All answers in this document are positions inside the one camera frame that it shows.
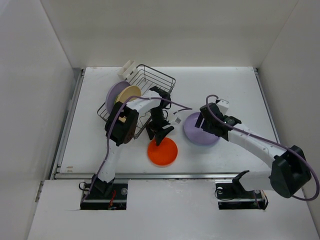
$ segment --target bolt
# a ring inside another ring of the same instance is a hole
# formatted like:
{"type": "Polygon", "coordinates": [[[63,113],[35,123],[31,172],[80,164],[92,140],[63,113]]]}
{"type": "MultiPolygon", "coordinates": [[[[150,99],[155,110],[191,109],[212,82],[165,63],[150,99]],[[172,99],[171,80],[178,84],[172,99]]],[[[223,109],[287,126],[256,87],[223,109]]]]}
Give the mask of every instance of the bolt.
{"type": "Polygon", "coordinates": [[[121,194],[122,194],[122,195],[127,195],[127,194],[128,194],[128,189],[122,188],[122,189],[121,189],[121,194]]]}
{"type": "Polygon", "coordinates": [[[216,192],[218,194],[222,194],[223,193],[223,188],[221,186],[217,187],[216,192]]]}

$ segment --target orange plate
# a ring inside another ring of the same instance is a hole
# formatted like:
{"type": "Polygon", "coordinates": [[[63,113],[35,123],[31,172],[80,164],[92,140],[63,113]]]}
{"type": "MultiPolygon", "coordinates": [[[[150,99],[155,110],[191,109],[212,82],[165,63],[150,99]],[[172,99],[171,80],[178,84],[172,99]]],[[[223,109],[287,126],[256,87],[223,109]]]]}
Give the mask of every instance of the orange plate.
{"type": "Polygon", "coordinates": [[[153,139],[148,146],[148,157],[152,163],[160,167],[167,167],[176,160],[178,147],[170,138],[165,137],[159,146],[153,139]]]}

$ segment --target white wall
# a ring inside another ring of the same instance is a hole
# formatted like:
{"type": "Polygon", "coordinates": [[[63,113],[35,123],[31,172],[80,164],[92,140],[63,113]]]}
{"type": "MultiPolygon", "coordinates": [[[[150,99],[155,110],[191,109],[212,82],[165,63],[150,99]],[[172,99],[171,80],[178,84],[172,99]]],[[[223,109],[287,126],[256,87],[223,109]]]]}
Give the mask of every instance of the white wall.
{"type": "Polygon", "coordinates": [[[73,71],[39,0],[0,4],[0,239],[26,238],[73,71]]]}
{"type": "Polygon", "coordinates": [[[257,67],[298,0],[41,1],[74,67],[257,67]]]}
{"type": "MultiPolygon", "coordinates": [[[[300,0],[259,68],[280,140],[297,145],[320,177],[320,1],[300,0]]],[[[304,188],[315,192],[312,180],[304,188]]],[[[320,231],[320,198],[309,204],[320,231]]]]}

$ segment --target red wire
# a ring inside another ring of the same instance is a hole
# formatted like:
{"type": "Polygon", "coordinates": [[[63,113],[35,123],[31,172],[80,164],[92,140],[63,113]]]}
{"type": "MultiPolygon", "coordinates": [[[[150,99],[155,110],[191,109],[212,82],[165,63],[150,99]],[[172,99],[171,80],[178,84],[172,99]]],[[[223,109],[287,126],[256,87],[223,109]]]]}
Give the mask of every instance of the red wire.
{"type": "Polygon", "coordinates": [[[113,201],[114,201],[114,199],[115,199],[115,197],[116,197],[116,190],[113,190],[113,192],[112,192],[112,198],[111,198],[111,200],[110,200],[110,202],[109,202],[109,206],[108,206],[108,208],[110,208],[112,205],[113,205],[113,201]]]}

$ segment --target metal wire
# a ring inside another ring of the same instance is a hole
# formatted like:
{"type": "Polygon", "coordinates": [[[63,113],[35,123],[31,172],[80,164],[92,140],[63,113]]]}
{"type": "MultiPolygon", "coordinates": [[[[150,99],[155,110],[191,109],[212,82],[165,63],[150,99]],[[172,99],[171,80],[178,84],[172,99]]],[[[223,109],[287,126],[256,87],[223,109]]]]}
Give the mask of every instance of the metal wire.
{"type": "MultiPolygon", "coordinates": [[[[131,85],[139,87],[142,95],[154,86],[171,94],[176,84],[176,80],[173,77],[144,64],[138,65],[136,70],[130,74],[126,81],[131,85]]],[[[97,114],[105,122],[108,120],[109,113],[106,110],[105,103],[99,107],[97,114]]],[[[150,120],[151,118],[147,119],[145,122],[138,121],[133,136],[134,139],[137,139],[140,136],[150,120]]]]}

